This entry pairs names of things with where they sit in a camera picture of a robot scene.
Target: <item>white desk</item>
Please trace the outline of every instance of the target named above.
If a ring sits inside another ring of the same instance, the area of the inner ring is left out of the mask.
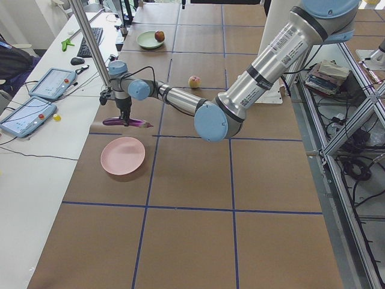
[[[105,60],[110,54],[117,55],[115,23],[108,21],[114,18],[107,18],[107,15],[110,13],[101,14],[91,23],[93,27],[103,27],[104,38],[99,47]],[[39,80],[51,67],[80,68],[72,66],[70,60],[78,52],[81,33],[72,40],[75,47],[69,46],[66,52],[61,50],[61,42],[69,37],[68,31],[77,29],[76,19],[72,17],[27,81]],[[85,63],[90,68],[78,76],[79,85],[97,72],[92,58],[86,58]],[[102,87],[103,82],[97,77],[91,84],[56,103],[62,117],[60,122],[49,119],[30,138],[16,139],[3,147],[25,154],[77,159],[99,107]],[[26,88],[22,88],[14,101],[23,103],[28,98]],[[19,105],[12,102],[9,106],[16,108]],[[5,111],[0,119],[9,113]],[[0,143],[13,138],[1,133]],[[24,157],[0,149],[0,288],[24,289],[28,286],[75,166],[76,161]]]

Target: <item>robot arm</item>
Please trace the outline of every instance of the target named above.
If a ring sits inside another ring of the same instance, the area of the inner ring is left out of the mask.
[[[128,124],[131,97],[155,97],[194,115],[194,126],[203,139],[232,137],[241,129],[247,109],[300,55],[313,45],[344,42],[353,36],[358,4],[359,0],[300,1],[275,39],[228,91],[219,93],[212,102],[162,82],[131,78],[125,63],[113,61],[109,74],[121,116]]]

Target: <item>black keyboard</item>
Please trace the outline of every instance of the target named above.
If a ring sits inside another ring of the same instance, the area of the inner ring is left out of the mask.
[[[99,45],[100,42],[102,41],[103,28],[96,27],[96,28],[91,28],[91,30],[92,30],[92,34],[94,35],[94,38],[95,38],[97,45]],[[78,57],[83,57],[83,58],[92,57],[90,48],[88,48],[84,37],[82,39],[82,43],[80,44]]]

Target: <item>black mouse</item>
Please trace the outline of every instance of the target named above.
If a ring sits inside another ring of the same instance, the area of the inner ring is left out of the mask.
[[[72,65],[79,65],[84,63],[84,58],[82,57],[74,57],[71,59],[71,64]]]

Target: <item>pink bowl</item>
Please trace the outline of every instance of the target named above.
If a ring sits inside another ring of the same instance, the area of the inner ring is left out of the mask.
[[[125,175],[140,167],[144,160],[143,144],[133,137],[121,137],[106,145],[100,156],[103,169],[113,175]]]

